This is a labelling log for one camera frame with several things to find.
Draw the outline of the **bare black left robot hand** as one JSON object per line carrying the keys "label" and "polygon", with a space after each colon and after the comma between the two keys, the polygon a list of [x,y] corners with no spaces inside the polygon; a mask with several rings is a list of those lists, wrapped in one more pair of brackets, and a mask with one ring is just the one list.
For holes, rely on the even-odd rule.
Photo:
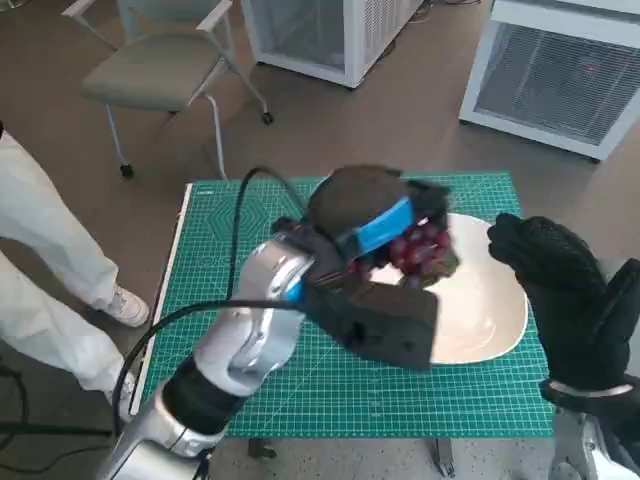
{"label": "bare black left robot hand", "polygon": [[350,262],[389,244],[419,221],[448,228],[445,186],[399,170],[353,165],[334,170],[311,194],[305,219]]}

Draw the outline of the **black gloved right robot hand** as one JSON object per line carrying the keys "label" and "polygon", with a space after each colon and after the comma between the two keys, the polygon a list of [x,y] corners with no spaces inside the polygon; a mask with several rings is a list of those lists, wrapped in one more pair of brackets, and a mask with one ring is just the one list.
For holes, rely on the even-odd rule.
{"label": "black gloved right robot hand", "polygon": [[606,278],[589,246],[546,217],[501,213],[489,253],[509,266],[532,306],[549,376],[601,391],[628,382],[630,339],[639,319],[639,262]]}

